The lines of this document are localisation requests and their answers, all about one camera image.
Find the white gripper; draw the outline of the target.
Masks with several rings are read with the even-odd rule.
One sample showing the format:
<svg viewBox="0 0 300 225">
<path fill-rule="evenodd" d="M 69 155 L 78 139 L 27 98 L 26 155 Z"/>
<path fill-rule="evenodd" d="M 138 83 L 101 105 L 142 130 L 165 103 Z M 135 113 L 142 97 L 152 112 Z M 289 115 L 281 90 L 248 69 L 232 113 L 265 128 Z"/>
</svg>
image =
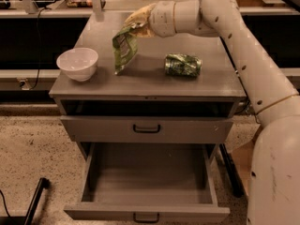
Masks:
<svg viewBox="0 0 300 225">
<path fill-rule="evenodd" d="M 160 1 L 139 8 L 126 18 L 124 26 L 137 27 L 134 34 L 138 38 L 152 38 L 155 35 L 161 38 L 172 37 L 175 35 L 174 7 L 174 1 Z M 153 31 L 147 25 L 144 26 L 148 18 Z"/>
</svg>

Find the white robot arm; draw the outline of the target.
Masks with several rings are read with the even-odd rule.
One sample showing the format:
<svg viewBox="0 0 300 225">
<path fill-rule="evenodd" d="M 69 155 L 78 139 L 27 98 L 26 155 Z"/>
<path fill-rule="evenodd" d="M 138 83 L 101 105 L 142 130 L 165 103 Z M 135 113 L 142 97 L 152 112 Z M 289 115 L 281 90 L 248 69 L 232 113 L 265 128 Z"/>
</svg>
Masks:
<svg viewBox="0 0 300 225">
<path fill-rule="evenodd" d="M 162 38 L 220 36 L 261 122 L 252 162 L 247 225 L 300 225 L 300 95 L 245 25 L 236 0 L 163 1 L 130 15 Z"/>
</svg>

